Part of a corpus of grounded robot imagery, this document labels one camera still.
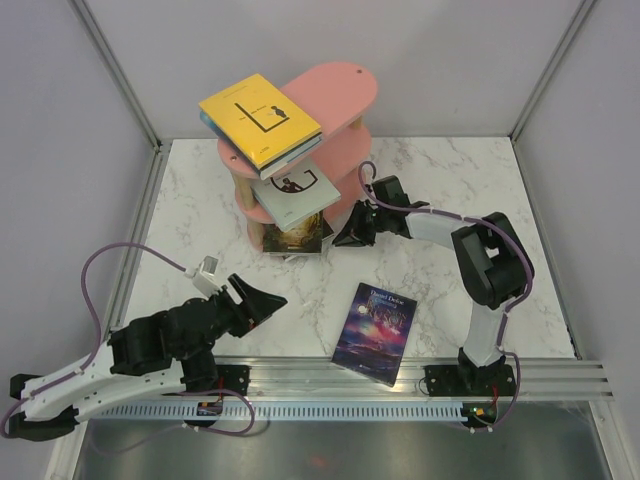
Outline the black Moon and Sixpence book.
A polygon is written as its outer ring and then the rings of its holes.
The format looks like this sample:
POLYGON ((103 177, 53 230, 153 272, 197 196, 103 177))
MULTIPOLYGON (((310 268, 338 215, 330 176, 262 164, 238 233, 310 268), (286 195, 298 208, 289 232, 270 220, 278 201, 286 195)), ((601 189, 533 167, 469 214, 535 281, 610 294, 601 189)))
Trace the black Moon and Sixpence book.
POLYGON ((286 261, 321 255, 328 248, 335 231, 330 223, 319 213, 309 217, 289 232, 281 233, 282 257, 286 261))

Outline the green fantasy cover book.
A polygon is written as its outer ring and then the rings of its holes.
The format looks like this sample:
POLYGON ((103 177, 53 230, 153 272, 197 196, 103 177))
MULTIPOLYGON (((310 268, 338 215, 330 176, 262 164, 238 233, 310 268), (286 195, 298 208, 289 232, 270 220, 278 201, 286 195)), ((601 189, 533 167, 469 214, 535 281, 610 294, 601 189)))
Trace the green fantasy cover book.
POLYGON ((319 254, 322 251, 324 218, 316 213, 289 231, 276 225, 267 225, 262 240, 262 250, 267 254, 292 256, 319 254))

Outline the purple book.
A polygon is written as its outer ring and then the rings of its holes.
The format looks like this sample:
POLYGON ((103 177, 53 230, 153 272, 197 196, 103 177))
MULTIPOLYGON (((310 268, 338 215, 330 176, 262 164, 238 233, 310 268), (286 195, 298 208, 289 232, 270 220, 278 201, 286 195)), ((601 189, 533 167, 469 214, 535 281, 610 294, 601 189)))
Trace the purple book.
POLYGON ((394 386, 416 310, 413 299, 359 284, 331 362, 394 386))

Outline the blue 20000 Leagues book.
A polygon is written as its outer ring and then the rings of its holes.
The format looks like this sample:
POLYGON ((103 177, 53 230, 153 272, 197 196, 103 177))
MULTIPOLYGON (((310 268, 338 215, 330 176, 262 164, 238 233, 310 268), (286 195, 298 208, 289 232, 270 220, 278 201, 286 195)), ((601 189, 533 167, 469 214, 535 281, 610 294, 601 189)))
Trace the blue 20000 Leagues book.
POLYGON ((294 160, 303 158, 308 152, 316 147, 322 141, 322 135, 316 135, 315 137, 301 143, 300 145, 291 148, 280 156, 273 160, 269 160, 263 166, 257 166, 247 155, 245 155, 230 139, 229 137, 213 122, 213 120, 204 112, 199 113, 201 121, 207 125, 220 140, 224 141, 229 147, 232 148, 235 156, 241 159, 249 168, 251 168, 261 180, 275 175, 277 172, 287 167, 294 160))

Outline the yellow Little Prince book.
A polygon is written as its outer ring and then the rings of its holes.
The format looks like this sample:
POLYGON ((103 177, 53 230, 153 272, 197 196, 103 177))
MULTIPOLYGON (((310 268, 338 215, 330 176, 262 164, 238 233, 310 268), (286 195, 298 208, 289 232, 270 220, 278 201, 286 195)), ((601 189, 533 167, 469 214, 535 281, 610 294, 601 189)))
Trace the yellow Little Prince book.
POLYGON ((257 166, 322 135, 316 120, 260 74, 202 100, 199 107, 257 166))

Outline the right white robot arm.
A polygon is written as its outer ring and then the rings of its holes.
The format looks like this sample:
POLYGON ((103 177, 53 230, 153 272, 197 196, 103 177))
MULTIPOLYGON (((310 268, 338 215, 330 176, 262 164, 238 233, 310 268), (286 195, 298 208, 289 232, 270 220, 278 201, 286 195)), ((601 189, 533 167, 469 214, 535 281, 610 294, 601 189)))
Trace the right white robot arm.
POLYGON ((333 244, 372 246, 377 234, 392 233, 450 249, 472 300, 456 378, 464 391, 482 392, 493 381, 490 366, 506 356, 500 346, 509 312, 530 293, 534 279, 532 262, 510 220, 501 212, 468 217, 412 202, 395 176, 360 186, 366 199, 354 204, 333 244))

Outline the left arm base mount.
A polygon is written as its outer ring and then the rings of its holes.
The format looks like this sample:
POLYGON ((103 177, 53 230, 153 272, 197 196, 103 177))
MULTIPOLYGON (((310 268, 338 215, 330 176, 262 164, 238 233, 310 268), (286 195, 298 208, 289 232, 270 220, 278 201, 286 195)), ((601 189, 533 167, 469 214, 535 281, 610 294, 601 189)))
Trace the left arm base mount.
POLYGON ((238 400, 245 407, 245 400, 250 383, 250 367, 238 364, 223 364, 218 366, 218 377, 211 386, 180 393, 180 396, 195 399, 204 397, 196 405, 197 417, 220 416, 224 406, 233 400, 238 400))

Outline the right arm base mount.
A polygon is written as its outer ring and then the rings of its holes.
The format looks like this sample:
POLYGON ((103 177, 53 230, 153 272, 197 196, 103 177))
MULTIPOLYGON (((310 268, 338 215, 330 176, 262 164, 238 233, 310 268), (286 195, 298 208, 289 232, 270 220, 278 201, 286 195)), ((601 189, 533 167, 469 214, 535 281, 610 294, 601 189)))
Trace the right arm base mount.
POLYGON ((489 428, 499 420, 499 401, 512 397, 518 386, 512 367, 498 363, 488 372, 457 364, 431 364, 423 367, 418 381, 420 391, 433 398, 463 399, 464 427, 489 428))

